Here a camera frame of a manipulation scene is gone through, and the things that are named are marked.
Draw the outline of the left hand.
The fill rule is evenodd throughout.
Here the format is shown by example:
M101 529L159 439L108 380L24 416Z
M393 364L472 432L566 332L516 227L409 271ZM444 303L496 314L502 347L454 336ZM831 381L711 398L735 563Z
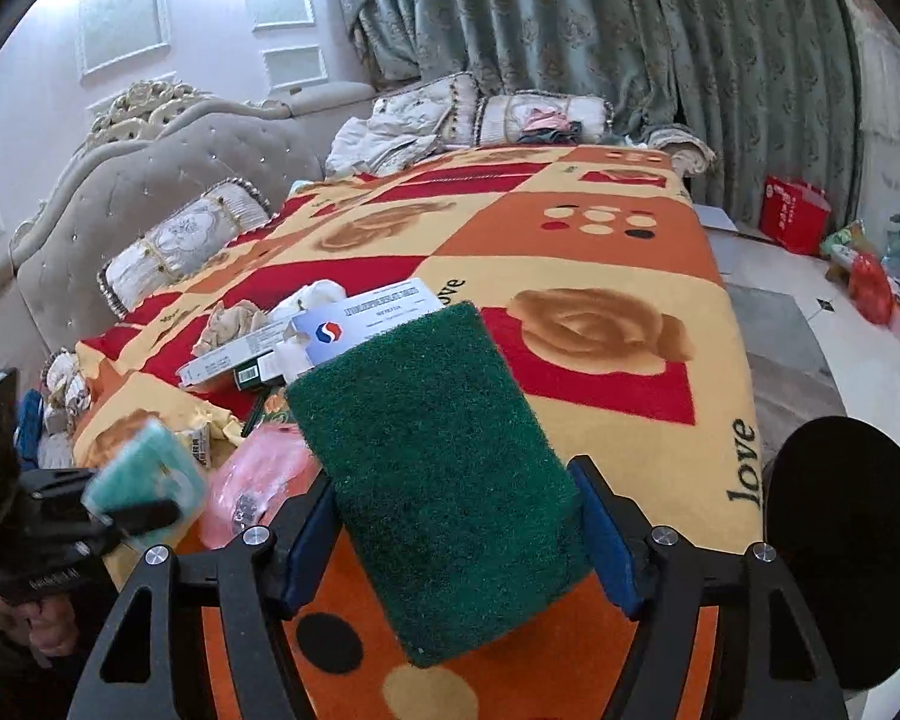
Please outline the left hand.
M48 656L69 656L76 650L76 613L66 595L9 605L0 595L0 632L14 644Z

